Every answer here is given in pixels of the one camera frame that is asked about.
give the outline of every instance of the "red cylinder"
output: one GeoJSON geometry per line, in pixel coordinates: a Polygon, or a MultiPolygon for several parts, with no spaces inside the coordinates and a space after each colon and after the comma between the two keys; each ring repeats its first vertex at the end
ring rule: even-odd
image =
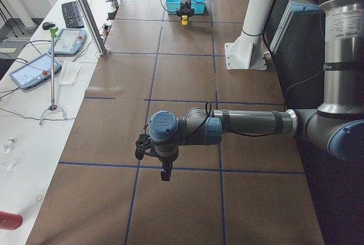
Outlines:
{"type": "Polygon", "coordinates": [[[23,217],[0,211],[0,229],[15,230],[23,223],[23,217]]]}

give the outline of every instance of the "teal box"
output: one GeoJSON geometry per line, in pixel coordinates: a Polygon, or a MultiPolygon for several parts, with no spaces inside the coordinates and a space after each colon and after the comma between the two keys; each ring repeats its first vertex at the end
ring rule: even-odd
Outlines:
{"type": "MultiPolygon", "coordinates": [[[[170,14],[175,14],[176,9],[180,8],[181,0],[166,0],[166,8],[170,14]]],[[[195,14],[203,14],[205,11],[205,0],[192,0],[192,8],[195,10],[195,14]]]]}

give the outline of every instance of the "warning label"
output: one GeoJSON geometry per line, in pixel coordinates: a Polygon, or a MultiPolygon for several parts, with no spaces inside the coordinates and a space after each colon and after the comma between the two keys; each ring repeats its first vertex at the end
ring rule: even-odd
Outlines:
{"type": "Polygon", "coordinates": [[[326,19],[326,41],[363,35],[363,9],[331,15],[326,19]]]}

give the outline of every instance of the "white tabletop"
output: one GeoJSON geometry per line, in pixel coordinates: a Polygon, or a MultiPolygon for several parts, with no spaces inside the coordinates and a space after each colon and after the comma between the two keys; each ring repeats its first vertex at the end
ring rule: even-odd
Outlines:
{"type": "MultiPolygon", "coordinates": [[[[59,29],[65,28],[61,4],[75,0],[58,0],[44,21],[55,22],[59,29]]],[[[91,0],[90,8],[98,28],[107,18],[108,5],[105,0],[91,0]]],[[[38,28],[31,40],[50,40],[49,31],[38,28]]],[[[92,40],[90,34],[82,49],[92,40]]],[[[50,43],[34,43],[41,53],[47,52],[50,43]]],[[[32,60],[39,52],[28,45],[19,57],[32,60]]],[[[69,57],[57,57],[59,62],[69,57]]],[[[89,46],[85,56],[79,58],[81,70],[76,84],[58,86],[59,74],[55,78],[55,103],[65,109],[67,118],[74,118],[82,103],[98,59],[94,43],[89,46]]],[[[8,73],[19,68],[21,63],[14,62],[8,73]]],[[[0,92],[15,89],[16,84],[8,74],[0,81],[0,92]]],[[[25,117],[40,118],[42,112],[51,104],[51,82],[47,81],[37,87],[22,91],[17,90],[0,100],[0,108],[16,112],[25,117]]],[[[62,113],[49,113],[47,118],[61,119],[62,113]]],[[[0,210],[23,216],[23,224],[14,231],[0,230],[0,244],[25,244],[38,215],[59,157],[66,144],[74,120],[39,121],[23,119],[19,116],[0,111],[0,147],[15,139],[14,149],[8,153],[0,150],[0,210]]]]}

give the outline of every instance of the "green clamp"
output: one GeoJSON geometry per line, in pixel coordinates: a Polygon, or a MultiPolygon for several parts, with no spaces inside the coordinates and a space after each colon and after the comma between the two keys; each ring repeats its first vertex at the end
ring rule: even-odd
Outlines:
{"type": "Polygon", "coordinates": [[[57,31],[58,31],[58,27],[56,28],[49,28],[50,32],[51,32],[51,36],[56,38],[57,40],[60,40],[59,36],[57,36],[57,31]]]}

